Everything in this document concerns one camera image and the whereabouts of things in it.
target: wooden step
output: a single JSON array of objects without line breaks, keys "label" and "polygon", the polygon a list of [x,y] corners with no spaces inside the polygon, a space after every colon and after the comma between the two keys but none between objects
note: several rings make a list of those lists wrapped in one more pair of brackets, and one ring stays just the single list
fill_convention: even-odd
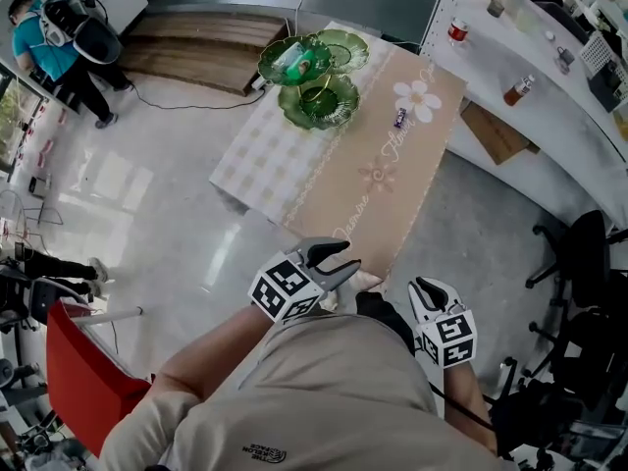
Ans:
[{"label": "wooden step", "polygon": [[279,18],[183,12],[147,15],[130,33],[129,40],[203,40],[261,52],[286,35],[286,22]]},{"label": "wooden step", "polygon": [[232,49],[215,44],[177,41],[132,43],[120,59],[125,70],[167,79],[198,83],[247,95],[257,76],[256,52]]}]

